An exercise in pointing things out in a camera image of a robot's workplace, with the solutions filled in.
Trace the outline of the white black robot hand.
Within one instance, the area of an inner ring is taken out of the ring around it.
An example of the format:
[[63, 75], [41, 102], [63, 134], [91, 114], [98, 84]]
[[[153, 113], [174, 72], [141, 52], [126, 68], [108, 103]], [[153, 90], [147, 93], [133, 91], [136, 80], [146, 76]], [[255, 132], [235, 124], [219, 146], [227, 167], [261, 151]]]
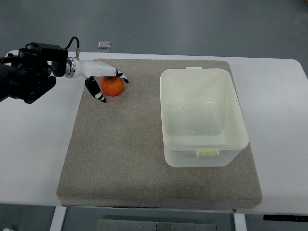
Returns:
[[66, 62], [66, 78], [85, 78], [85, 86], [92, 97], [106, 103], [102, 90], [95, 77], [120, 77], [124, 82], [129, 83], [127, 77], [118, 69], [97, 60], [82, 60], [75, 57], [68, 57]]

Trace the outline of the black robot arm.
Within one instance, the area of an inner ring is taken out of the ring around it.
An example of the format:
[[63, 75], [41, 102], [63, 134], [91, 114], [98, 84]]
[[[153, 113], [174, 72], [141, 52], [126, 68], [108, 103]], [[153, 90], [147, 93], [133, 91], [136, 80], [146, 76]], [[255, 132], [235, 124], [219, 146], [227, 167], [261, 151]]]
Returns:
[[66, 71], [68, 50], [31, 42], [0, 58], [0, 100], [21, 99], [32, 104], [56, 85]]

